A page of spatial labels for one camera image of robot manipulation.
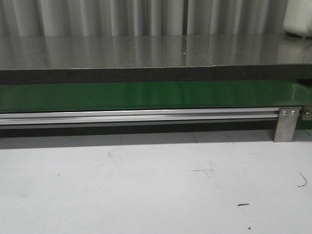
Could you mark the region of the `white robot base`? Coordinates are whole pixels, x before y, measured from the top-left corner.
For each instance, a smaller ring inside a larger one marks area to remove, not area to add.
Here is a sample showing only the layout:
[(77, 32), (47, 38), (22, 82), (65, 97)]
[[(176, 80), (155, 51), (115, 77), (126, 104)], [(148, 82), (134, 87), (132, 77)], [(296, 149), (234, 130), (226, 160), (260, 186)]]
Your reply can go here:
[(303, 38), (312, 37), (312, 0), (288, 0), (283, 30)]

